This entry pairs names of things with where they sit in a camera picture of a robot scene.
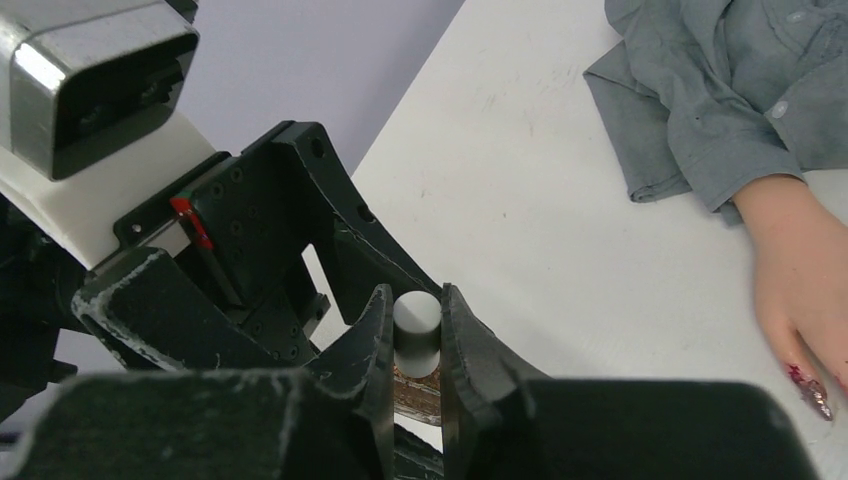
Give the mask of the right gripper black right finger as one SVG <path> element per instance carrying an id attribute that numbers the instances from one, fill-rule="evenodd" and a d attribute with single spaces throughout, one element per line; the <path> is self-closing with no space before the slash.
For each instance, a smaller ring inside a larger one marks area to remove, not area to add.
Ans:
<path id="1" fill-rule="evenodd" d="M 448 479 L 814 479 L 794 426 L 743 383 L 552 378 L 461 291 L 441 293 Z"/>

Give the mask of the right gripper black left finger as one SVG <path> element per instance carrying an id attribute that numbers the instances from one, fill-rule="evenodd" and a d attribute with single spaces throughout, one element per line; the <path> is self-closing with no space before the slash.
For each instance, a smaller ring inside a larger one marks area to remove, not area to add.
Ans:
<path id="1" fill-rule="evenodd" d="M 388 479 L 392 292 L 298 368 L 65 383 L 13 452 L 17 479 Z"/>

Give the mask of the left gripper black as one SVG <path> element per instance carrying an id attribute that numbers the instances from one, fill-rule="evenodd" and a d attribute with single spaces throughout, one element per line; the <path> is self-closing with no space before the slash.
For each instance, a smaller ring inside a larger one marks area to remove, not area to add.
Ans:
<path id="1" fill-rule="evenodd" d="M 130 369 L 290 368 L 316 358 L 310 336 L 329 302 L 307 248 L 331 245 L 331 289 L 348 325 L 379 285 L 394 299 L 442 291 L 371 212 L 317 122 L 284 121 L 237 156 L 212 155 L 113 230 L 134 247 L 174 225 L 190 239 L 176 260 L 133 248 L 71 301 Z"/>

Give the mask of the glitter nail polish bottle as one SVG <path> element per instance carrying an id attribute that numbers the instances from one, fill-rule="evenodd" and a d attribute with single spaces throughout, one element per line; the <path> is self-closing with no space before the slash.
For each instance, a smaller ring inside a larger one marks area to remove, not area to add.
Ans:
<path id="1" fill-rule="evenodd" d="M 441 416 L 440 369 L 423 378 L 404 375 L 394 367 L 394 411 L 417 422 L 440 427 Z"/>

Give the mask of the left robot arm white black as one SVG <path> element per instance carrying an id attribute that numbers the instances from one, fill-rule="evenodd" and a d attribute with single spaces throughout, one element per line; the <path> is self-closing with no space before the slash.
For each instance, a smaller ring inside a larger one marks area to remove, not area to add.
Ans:
<path id="1" fill-rule="evenodd" d="M 440 287 L 384 229 L 323 126 L 285 121 L 232 155 L 183 118 L 63 181 L 1 157 L 1 405 L 67 368 L 62 329 L 127 368 L 293 367 L 335 305 Z"/>

